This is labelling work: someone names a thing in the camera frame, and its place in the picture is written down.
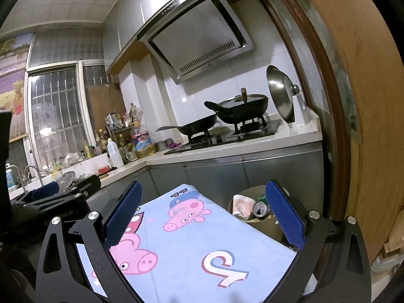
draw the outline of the blue textured pad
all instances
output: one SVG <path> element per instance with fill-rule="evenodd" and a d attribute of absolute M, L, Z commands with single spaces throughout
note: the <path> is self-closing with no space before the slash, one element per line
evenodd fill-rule
<path fill-rule="evenodd" d="M 56 195 L 58 192 L 59 192 L 59 185 L 57 184 L 57 182 L 53 181 L 41 188 L 32 190 L 28 194 L 28 197 L 31 201 L 37 201 L 40 199 Z"/>
<path fill-rule="evenodd" d="M 118 245 L 141 201 L 142 186 L 139 182 L 134 182 L 126 195 L 119 201 L 114 213 L 105 223 L 104 230 L 106 237 L 104 246 L 106 249 Z"/>
<path fill-rule="evenodd" d="M 290 205 L 286 194 L 273 180 L 268 182 L 265 187 L 265 198 L 279 221 L 279 225 L 288 242 L 301 250 L 306 243 L 305 226 Z"/>

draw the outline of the pig eye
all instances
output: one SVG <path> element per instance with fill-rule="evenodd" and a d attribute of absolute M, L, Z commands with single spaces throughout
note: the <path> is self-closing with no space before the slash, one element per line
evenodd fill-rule
<path fill-rule="evenodd" d="M 129 263 L 127 263 L 127 262 L 122 263 L 122 264 L 120 265 L 120 268 L 121 268 L 121 270 L 126 270 L 126 269 L 128 269 L 128 268 L 129 268 Z"/>

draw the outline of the white plastic bottle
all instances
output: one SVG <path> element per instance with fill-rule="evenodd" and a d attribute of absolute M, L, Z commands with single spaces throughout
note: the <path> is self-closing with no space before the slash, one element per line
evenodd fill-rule
<path fill-rule="evenodd" d="M 122 160 L 121 154 L 118 150 L 118 146 L 116 145 L 115 142 L 112 141 L 111 138 L 108 138 L 108 145 L 107 145 L 107 150 L 110 155 L 111 161 L 112 161 L 112 166 L 116 168 L 120 168 L 124 166 L 124 162 Z"/>

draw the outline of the blue cap print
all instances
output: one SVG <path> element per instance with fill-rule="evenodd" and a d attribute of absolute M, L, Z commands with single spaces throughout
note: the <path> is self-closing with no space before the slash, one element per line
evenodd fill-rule
<path fill-rule="evenodd" d="M 193 191 L 188 191 L 186 193 L 183 193 L 182 195 L 179 195 L 177 197 L 174 197 L 174 199 L 170 203 L 170 208 L 173 208 L 175 205 L 183 202 L 184 200 L 188 199 L 198 199 L 199 198 L 199 192 L 193 190 Z"/>

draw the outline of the gas stove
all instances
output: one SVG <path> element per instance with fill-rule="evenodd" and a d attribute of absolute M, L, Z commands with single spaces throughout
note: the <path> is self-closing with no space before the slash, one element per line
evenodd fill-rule
<path fill-rule="evenodd" d="M 190 150 L 197 150 L 213 146 L 220 146 L 232 142 L 241 142 L 250 139 L 261 138 L 275 134 L 281 123 L 280 119 L 265 122 L 263 117 L 258 120 L 243 122 L 242 125 L 235 124 L 234 131 L 229 131 L 225 134 L 211 135 L 207 133 L 193 136 L 187 144 L 176 147 L 165 152 L 165 155 L 187 152 Z"/>

